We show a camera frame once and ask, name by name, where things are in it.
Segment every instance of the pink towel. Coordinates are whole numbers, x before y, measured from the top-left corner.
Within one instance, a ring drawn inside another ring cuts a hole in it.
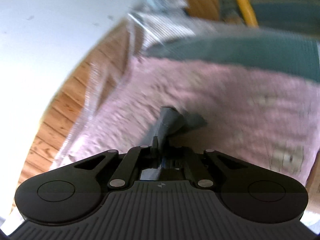
[[[107,149],[127,152],[162,106],[200,114],[206,127],[172,140],[212,148],[305,184],[320,147],[319,84],[283,73],[202,61],[134,58],[62,164]]]

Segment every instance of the clear plastic bag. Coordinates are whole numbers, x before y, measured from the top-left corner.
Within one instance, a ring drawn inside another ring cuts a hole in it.
[[[201,144],[195,138],[204,138],[201,132],[206,131],[212,134],[213,143],[207,148],[293,176],[305,184],[320,147],[318,42],[293,33],[191,18],[181,8],[156,8],[144,4],[128,15],[126,35],[110,36],[114,43],[126,37],[128,46],[116,50],[113,61],[92,64],[86,107],[52,168],[109,147],[126,152],[143,138],[160,107],[171,106],[180,112],[199,111],[211,122],[207,130],[193,131],[172,143],[201,152],[208,141]],[[109,94],[107,80],[113,76],[116,92]],[[157,86],[159,91],[151,91]],[[186,91],[193,96],[182,95]],[[126,103],[119,102],[121,97]],[[201,97],[208,103],[200,102]],[[97,122],[95,118],[102,115],[112,121]],[[286,122],[290,118],[297,124]],[[282,120],[281,130],[277,124]],[[108,133],[109,126],[113,133]],[[97,138],[98,129],[101,138]],[[90,150],[83,147],[85,143],[90,144]]]

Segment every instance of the black robotic base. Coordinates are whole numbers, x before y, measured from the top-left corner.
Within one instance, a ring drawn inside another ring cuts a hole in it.
[[[299,221],[303,185],[213,150],[108,150],[28,179],[15,202],[26,221],[12,240],[316,237]]]

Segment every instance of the ribbed black surface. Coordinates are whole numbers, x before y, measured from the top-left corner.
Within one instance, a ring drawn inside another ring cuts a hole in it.
[[[258,224],[227,210],[214,192],[188,181],[136,181],[128,190],[112,192],[91,217],[66,226],[25,222],[12,240],[177,240],[261,239],[309,240],[315,234],[299,220]]]

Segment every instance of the wooden floor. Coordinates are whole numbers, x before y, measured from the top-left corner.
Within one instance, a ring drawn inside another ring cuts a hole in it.
[[[193,17],[219,19],[219,0],[188,0],[188,12]],[[121,23],[111,33],[123,32]],[[91,64],[105,64],[116,57],[117,44],[108,35],[88,54],[65,82],[49,106],[29,150],[17,187],[26,179],[49,170],[71,127],[84,106],[85,90]]]

